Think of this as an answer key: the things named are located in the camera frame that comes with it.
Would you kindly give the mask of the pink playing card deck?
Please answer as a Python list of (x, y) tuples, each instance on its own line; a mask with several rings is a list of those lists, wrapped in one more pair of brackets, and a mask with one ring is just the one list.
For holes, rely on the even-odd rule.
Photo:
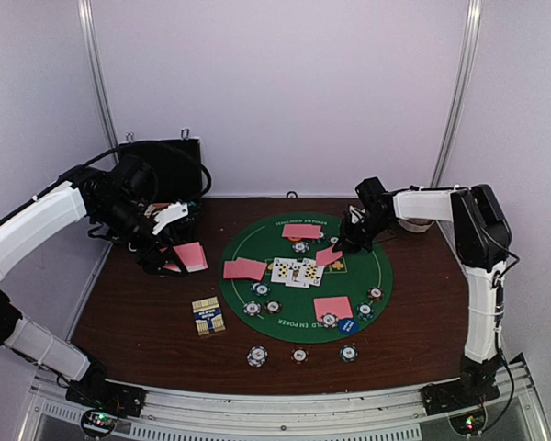
[(185, 265), (188, 273), (208, 268), (204, 249), (199, 242), (177, 245), (174, 247), (174, 251)]

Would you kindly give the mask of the blue white chips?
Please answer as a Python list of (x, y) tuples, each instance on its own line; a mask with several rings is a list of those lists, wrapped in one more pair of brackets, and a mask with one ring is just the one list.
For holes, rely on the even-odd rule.
[(333, 313), (325, 313), (320, 317), (320, 324), (325, 329), (336, 328), (339, 324), (339, 318)]
[(295, 242), (292, 244), (292, 249), (297, 254), (305, 254), (309, 250), (309, 244), (304, 241)]
[(262, 313), (262, 304), (257, 301), (249, 301), (243, 304), (243, 313), (249, 317), (256, 317)]

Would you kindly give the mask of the single dealt pink card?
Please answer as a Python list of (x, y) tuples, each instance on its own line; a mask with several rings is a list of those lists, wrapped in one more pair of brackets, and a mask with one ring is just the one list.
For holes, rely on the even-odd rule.
[(226, 261), (223, 267), (224, 279), (246, 278), (246, 266), (240, 261)]

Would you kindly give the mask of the blue round button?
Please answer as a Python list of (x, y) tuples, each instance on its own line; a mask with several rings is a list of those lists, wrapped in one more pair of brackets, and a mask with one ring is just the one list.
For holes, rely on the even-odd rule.
[(356, 319), (346, 318), (339, 321), (338, 329), (343, 335), (354, 335), (358, 333), (360, 326)]

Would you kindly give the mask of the green blue chip stack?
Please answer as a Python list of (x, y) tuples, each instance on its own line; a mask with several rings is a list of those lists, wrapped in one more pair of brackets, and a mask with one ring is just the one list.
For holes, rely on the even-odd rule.
[(358, 358), (358, 350), (354, 345), (344, 345), (339, 353), (340, 359), (345, 363), (353, 363)]

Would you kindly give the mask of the brown chip stack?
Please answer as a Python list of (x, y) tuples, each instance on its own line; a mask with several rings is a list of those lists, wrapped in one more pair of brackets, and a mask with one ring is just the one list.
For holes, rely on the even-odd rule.
[(291, 360), (295, 364), (303, 364), (308, 360), (308, 358), (309, 358), (309, 352), (302, 347), (296, 347), (291, 352)]

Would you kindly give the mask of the blue white chip stack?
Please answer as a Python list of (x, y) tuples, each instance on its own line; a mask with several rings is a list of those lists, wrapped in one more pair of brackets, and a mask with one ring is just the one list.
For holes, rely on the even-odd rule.
[(262, 367), (268, 359), (268, 351), (265, 347), (257, 345), (252, 347), (247, 355), (247, 363), (254, 368)]

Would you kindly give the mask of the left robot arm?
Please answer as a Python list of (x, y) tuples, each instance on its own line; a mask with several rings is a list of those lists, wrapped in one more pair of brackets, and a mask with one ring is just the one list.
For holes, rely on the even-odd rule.
[(119, 145), (108, 169), (94, 156), (62, 172), (0, 220), (0, 347), (77, 385), (95, 408), (113, 401), (104, 369), (69, 343), (90, 275), (111, 243), (135, 270), (180, 277), (174, 251), (189, 240), (212, 184), (198, 156), (168, 141)]

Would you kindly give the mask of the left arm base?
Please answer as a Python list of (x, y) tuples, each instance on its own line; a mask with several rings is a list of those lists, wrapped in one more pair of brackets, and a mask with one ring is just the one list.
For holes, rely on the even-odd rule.
[(87, 387), (72, 382), (65, 393), (67, 401), (111, 413), (118, 417), (139, 417), (145, 403), (143, 388), (105, 381), (99, 386)]

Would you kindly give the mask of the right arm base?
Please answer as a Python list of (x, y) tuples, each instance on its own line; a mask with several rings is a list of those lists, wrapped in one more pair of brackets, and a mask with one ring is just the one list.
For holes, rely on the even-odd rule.
[(481, 392), (466, 391), (459, 379), (428, 384), (420, 390), (420, 393), (428, 416), (479, 406), (483, 401), (491, 401), (500, 397), (497, 386), (489, 386)]

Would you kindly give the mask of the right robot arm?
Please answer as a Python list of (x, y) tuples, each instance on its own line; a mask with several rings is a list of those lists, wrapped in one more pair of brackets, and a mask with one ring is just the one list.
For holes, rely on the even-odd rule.
[(452, 395), (458, 404), (473, 404), (493, 384), (503, 362), (503, 284), (513, 253), (512, 232), (495, 193), (488, 184), (389, 191), (376, 177), (362, 181), (355, 191), (361, 205), (344, 212), (334, 251), (370, 251), (394, 221), (452, 224), (468, 285), (467, 340)]

